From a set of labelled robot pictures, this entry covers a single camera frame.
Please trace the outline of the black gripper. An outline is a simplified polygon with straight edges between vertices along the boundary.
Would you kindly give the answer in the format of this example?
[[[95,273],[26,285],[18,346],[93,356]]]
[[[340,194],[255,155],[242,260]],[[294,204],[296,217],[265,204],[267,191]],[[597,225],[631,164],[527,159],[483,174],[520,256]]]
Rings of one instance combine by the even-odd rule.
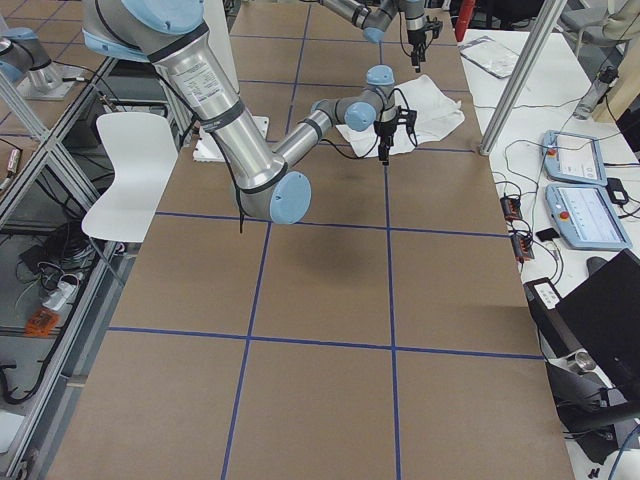
[[[416,120],[416,110],[394,107],[393,109],[383,111],[380,119],[374,121],[374,131],[380,140],[378,145],[378,159],[383,166],[389,165],[391,146],[388,143],[394,142],[394,135],[399,125],[405,127],[406,134],[412,143],[417,142],[415,133]]]
[[[408,42],[412,46],[410,53],[411,65],[414,68],[420,68],[425,61],[426,35],[431,32],[432,38],[436,39],[442,30],[443,22],[437,17],[430,18],[428,15],[422,15],[415,18],[406,18],[405,25]]]

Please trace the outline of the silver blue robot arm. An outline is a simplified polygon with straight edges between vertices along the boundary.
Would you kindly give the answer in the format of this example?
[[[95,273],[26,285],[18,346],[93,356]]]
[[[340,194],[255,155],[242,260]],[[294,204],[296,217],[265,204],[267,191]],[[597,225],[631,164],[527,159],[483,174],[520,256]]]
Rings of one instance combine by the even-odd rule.
[[[392,21],[398,15],[403,15],[404,20],[400,21],[400,26],[406,29],[411,52],[405,49],[403,38],[400,38],[401,48],[411,59],[416,73],[421,72],[422,64],[426,61],[427,49],[432,41],[439,37],[443,28],[441,20],[426,14],[424,1],[380,1],[377,7],[364,1],[351,0],[319,0],[317,4],[360,29],[364,38],[375,44],[382,43]]]
[[[178,98],[209,133],[230,172],[242,217],[293,224],[311,198],[307,177],[295,165],[332,127],[372,127],[382,163],[389,160],[398,125],[414,132],[417,113],[395,102],[393,72],[369,69],[356,97],[316,102],[311,113],[276,146],[269,146],[208,44],[209,26],[201,1],[86,1],[86,46],[104,56],[150,63],[164,73]]]

